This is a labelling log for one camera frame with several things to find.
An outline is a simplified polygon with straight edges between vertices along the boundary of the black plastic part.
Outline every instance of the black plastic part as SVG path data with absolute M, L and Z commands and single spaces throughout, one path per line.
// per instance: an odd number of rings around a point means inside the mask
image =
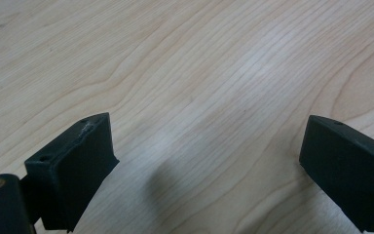
M 19 179 L 15 175 L 0 175 L 0 234 L 33 234 Z
M 374 139 L 311 116 L 299 160 L 360 231 L 374 232 Z
M 108 113 L 77 122 L 25 161 L 22 183 L 31 220 L 40 216 L 48 230 L 73 231 L 118 162 Z

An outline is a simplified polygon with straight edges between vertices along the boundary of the wood grain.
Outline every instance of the wood grain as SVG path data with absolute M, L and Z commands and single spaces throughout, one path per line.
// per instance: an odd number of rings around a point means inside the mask
M 374 1 L 0 0 L 0 174 L 106 111 L 75 233 L 358 233 L 298 154 L 310 114 L 374 137 Z

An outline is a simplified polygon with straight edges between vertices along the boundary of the light wood surface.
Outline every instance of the light wood surface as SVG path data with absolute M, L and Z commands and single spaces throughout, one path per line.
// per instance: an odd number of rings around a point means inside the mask
M 74 233 L 358 233 L 298 155 L 310 114 L 374 138 L 374 1 L 0 0 L 0 174 L 100 112 Z

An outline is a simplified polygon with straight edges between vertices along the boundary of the wooden table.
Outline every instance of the wooden table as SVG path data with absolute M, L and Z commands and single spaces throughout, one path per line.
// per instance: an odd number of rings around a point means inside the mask
M 0 174 L 101 112 L 74 233 L 357 233 L 298 156 L 310 114 L 374 138 L 374 1 L 0 1 Z

